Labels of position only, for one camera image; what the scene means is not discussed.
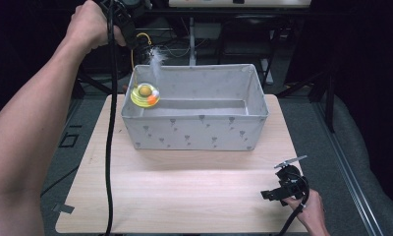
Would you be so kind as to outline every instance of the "finger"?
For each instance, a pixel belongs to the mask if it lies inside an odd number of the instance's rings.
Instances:
[[[114,26],[114,38],[116,39],[117,43],[120,46],[126,46],[126,40],[124,39],[123,35],[121,34],[120,28]]]
[[[286,198],[283,199],[282,201],[287,203],[290,207],[296,207],[299,204],[299,201],[293,198]]]
[[[75,8],[75,14],[78,13],[81,10],[82,7],[83,7],[82,5],[76,7]]]

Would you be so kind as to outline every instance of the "fabric storage box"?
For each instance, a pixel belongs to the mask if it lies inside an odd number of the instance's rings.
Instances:
[[[122,117],[135,148],[252,150],[269,114],[252,64],[136,66]],[[158,87],[160,100],[141,108],[134,80]]]

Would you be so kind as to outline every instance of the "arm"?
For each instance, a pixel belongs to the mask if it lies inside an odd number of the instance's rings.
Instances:
[[[115,28],[120,45],[125,41]],[[107,42],[101,9],[76,9],[51,59],[0,112],[0,235],[41,235],[40,191],[87,53]]]
[[[292,198],[284,199],[292,209],[300,204],[301,200]],[[310,236],[328,236],[329,233],[325,227],[324,208],[322,198],[315,190],[309,190],[309,199],[307,207],[298,214],[298,220],[305,226]]]

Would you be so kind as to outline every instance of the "forearm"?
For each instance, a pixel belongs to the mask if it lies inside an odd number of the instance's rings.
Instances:
[[[40,191],[85,54],[64,39],[0,112],[0,194]]]
[[[309,236],[329,236],[325,224],[323,223],[306,223],[305,227],[308,231]]]

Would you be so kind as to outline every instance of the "wire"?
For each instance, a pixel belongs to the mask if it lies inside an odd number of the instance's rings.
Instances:
[[[64,180],[66,177],[70,176],[72,173],[74,173],[76,170],[80,168],[79,165],[77,165],[74,169],[72,169],[70,172],[68,172],[66,175],[62,176],[59,178],[57,181],[55,181],[53,184],[51,184],[49,187],[47,187],[43,192],[41,192],[40,197],[43,197],[49,190],[51,190],[55,185],[59,184],[62,180]]]
[[[112,92],[111,92],[111,110],[110,110],[110,121],[108,125],[107,143],[105,149],[105,186],[107,190],[108,200],[108,222],[105,235],[110,235],[111,228],[113,225],[113,197],[111,193],[111,145],[114,133],[115,113],[117,107],[117,81],[118,81],[118,69],[117,69],[117,58],[116,58],[116,44],[114,39],[114,0],[111,0],[108,8],[107,18],[107,32],[108,32],[108,44],[110,46],[110,57],[111,57],[111,74],[112,74]]]
[[[188,52],[190,51],[190,49],[191,49],[190,47],[188,47],[187,49],[170,49],[170,48],[167,47],[167,46],[163,46],[163,47],[166,48],[166,50],[169,52],[169,54],[171,54],[172,56],[177,57],[177,58],[186,56],[186,55],[188,54]],[[181,54],[181,55],[176,55],[176,54],[174,54],[174,53],[172,52],[172,50],[187,50],[187,51],[185,51],[185,52],[184,52],[183,54]]]
[[[297,217],[297,215],[299,213],[302,212],[302,209],[305,207],[308,198],[309,198],[309,184],[308,181],[303,178],[302,176],[298,175],[298,174],[294,174],[294,173],[288,173],[290,175],[294,175],[296,177],[298,177],[298,180],[302,180],[306,186],[306,192],[304,194],[303,199],[301,200],[301,203],[294,209],[294,211],[291,213],[291,215],[289,215],[289,218],[286,220],[285,224],[283,225],[282,229],[280,230],[280,232],[276,235],[276,236],[281,236],[284,235],[286,233],[286,230],[288,230],[289,226],[292,224],[292,221],[294,221],[294,219]]]
[[[136,35],[136,37],[140,37],[140,36],[147,37],[147,44],[151,47],[150,36],[145,32],[140,32]],[[135,73],[134,51],[135,51],[134,49],[132,49],[130,51],[130,61],[132,62],[132,74],[135,76],[134,77],[134,87],[136,88],[138,86],[138,80],[137,80],[136,73]]]
[[[182,25],[184,25],[185,30],[187,31],[188,36],[190,35],[190,32],[188,31],[187,25],[185,24],[185,21],[183,18],[181,18]]]

